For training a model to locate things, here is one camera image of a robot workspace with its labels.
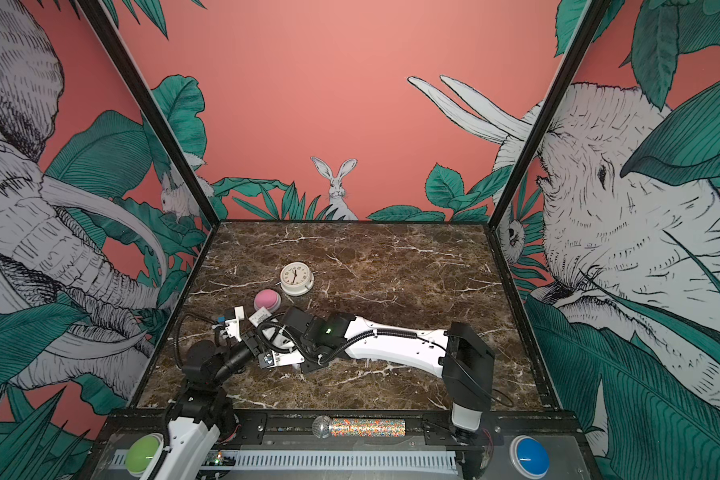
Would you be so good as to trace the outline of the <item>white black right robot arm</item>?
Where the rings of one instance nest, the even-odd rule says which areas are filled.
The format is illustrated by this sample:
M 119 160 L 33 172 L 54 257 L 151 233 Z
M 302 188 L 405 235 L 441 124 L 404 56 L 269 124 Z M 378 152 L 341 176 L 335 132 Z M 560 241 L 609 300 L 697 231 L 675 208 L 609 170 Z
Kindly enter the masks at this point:
M 435 376 L 451 398 L 450 423 L 457 430 L 478 431 L 491 409 L 495 354 L 467 323 L 409 329 L 346 312 L 322 318 L 291 307 L 263 321 L 257 332 L 275 355 L 294 354 L 292 363 L 305 373 L 341 358 L 383 361 Z

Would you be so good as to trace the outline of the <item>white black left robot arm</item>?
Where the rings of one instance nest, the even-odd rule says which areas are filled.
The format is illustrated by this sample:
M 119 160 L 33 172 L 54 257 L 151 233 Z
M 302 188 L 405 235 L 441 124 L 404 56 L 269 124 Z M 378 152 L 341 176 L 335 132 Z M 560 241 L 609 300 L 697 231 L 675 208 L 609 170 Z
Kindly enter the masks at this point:
M 241 420 L 223 384 L 262 352 L 263 343 L 250 332 L 232 346 L 203 340 L 189 348 L 178 397 L 163 415 L 162 447 L 144 479 L 193 479 L 214 445 L 238 436 Z

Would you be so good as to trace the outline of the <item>white remote control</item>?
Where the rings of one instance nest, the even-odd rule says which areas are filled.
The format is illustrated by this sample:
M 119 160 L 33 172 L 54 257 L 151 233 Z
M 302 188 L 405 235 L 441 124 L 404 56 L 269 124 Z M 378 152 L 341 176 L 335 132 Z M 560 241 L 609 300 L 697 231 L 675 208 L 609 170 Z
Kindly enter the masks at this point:
M 272 313 L 267 312 L 265 309 L 261 309 L 258 312 L 255 312 L 249 318 L 249 321 L 255 327 L 258 327 L 262 322 L 271 322 L 275 324 L 274 327 L 266 327 L 262 330 L 263 337 L 269 342 L 269 346 L 265 347 L 264 353 L 269 351 L 279 353 L 298 351 L 295 344 L 285 335 L 285 331 L 278 324 L 278 321 L 274 318 Z

